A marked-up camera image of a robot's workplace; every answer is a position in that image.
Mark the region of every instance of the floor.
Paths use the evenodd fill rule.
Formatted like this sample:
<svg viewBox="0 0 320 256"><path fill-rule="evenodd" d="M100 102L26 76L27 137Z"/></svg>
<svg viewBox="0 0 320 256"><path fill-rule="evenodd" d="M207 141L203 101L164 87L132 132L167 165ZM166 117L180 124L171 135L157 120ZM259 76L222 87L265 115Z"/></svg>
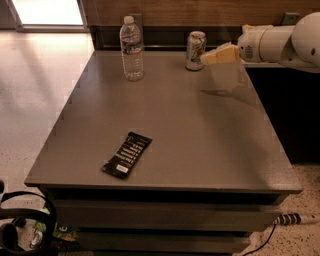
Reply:
<svg viewBox="0 0 320 256"><path fill-rule="evenodd" d="M0 31L0 179L5 191L28 190L24 179L32 167L71 91L93 52L89 34L23 34ZM283 213L320 214L320 163L294 164L303 185L299 195L281 205ZM40 209L30 197L3 207ZM259 247L269 236L253 233L252 244L241 254ZM22 230L28 246L31 231ZM269 243L253 255L320 255L320 223L277 226ZM92 255L91 252L73 255Z"/></svg>

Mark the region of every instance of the bottle label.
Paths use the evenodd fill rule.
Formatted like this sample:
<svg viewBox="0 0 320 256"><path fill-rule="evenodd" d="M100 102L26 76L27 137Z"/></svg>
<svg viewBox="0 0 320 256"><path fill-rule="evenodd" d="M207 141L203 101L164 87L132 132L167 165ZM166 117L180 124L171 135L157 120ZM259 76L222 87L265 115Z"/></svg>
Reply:
<svg viewBox="0 0 320 256"><path fill-rule="evenodd" d="M142 49L141 41L138 41L135 43L132 43L132 42L128 43L126 41L122 41L122 45L123 45L122 51L125 54L130 54L130 55L139 54Z"/></svg>

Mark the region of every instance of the bottle cap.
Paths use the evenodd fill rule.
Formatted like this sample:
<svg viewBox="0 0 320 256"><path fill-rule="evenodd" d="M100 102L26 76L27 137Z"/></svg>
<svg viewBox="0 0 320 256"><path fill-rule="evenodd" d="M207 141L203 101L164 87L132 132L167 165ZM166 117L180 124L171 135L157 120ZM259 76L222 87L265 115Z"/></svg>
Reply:
<svg viewBox="0 0 320 256"><path fill-rule="evenodd" d="M124 24L134 23L134 18L132 16L125 16L123 20L124 20Z"/></svg>

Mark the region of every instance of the window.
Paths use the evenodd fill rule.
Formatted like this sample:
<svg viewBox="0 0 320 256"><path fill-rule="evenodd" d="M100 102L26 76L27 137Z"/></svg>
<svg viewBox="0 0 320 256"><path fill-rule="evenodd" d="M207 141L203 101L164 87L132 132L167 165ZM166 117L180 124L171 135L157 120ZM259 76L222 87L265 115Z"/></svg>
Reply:
<svg viewBox="0 0 320 256"><path fill-rule="evenodd" d="M86 31L80 0L7 0L18 31Z"/></svg>

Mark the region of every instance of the wooden wall panel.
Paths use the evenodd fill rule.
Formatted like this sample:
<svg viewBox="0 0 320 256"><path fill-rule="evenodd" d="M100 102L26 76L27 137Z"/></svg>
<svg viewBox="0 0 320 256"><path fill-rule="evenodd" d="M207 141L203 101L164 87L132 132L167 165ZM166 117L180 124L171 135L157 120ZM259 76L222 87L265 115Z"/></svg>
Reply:
<svg viewBox="0 0 320 256"><path fill-rule="evenodd" d="M141 13L145 26L240 26L281 23L284 12L320 11L319 0L83 0L89 25L119 26Z"/></svg>

